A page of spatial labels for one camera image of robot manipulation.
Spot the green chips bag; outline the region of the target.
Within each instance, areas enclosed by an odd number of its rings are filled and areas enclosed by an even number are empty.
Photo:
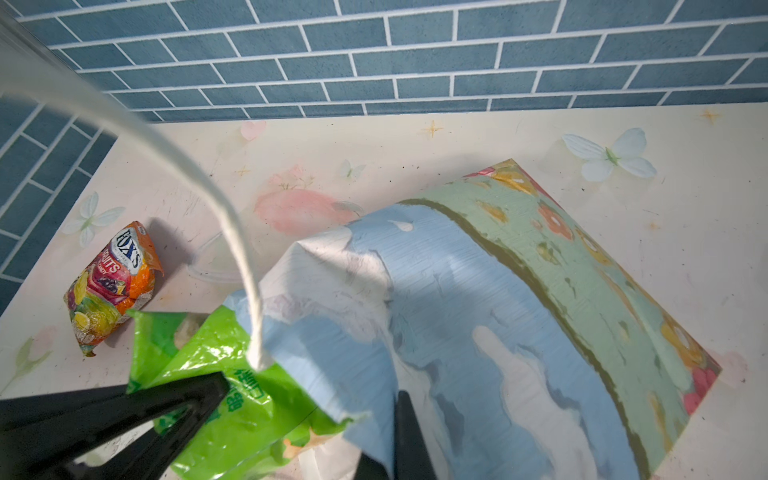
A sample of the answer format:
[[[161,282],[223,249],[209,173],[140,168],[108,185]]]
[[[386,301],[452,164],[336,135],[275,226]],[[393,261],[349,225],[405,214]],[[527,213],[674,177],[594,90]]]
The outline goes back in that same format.
[[[299,453],[343,432],[278,364],[257,372],[250,336],[221,306],[208,316],[132,310],[133,358],[128,390],[221,373],[228,392],[171,462],[181,479],[261,479]]]

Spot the orange Fox's fruits candy bag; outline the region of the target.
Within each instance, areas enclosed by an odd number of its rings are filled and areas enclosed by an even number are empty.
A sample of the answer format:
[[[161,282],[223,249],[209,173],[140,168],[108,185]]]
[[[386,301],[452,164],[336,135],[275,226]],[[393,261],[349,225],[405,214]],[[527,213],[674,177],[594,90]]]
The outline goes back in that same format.
[[[63,300],[84,357],[148,303],[163,267],[148,230],[134,221],[119,230],[81,272]]]

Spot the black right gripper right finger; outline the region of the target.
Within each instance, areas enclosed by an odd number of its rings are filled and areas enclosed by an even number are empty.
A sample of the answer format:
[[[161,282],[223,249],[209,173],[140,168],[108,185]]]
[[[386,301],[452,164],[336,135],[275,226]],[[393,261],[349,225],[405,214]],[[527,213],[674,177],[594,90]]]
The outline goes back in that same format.
[[[394,413],[394,472],[397,480],[436,480],[426,443],[411,397],[405,390],[397,394]]]

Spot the floral paper gift bag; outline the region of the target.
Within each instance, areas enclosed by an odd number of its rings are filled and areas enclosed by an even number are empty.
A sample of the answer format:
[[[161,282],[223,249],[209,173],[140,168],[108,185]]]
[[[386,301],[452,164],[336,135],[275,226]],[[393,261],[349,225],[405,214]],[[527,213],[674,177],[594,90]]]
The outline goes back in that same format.
[[[292,244],[263,348],[393,459],[410,395],[448,479],[648,479],[720,366],[507,160]]]

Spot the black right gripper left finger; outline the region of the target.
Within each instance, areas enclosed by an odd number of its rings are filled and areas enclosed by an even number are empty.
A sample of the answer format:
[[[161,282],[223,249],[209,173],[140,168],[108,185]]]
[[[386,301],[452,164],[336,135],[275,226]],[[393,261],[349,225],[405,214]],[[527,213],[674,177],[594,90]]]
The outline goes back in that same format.
[[[4,399],[4,479],[158,479],[229,392],[221,373],[128,392],[126,386]],[[79,457],[165,414],[169,430],[148,430],[101,466]]]

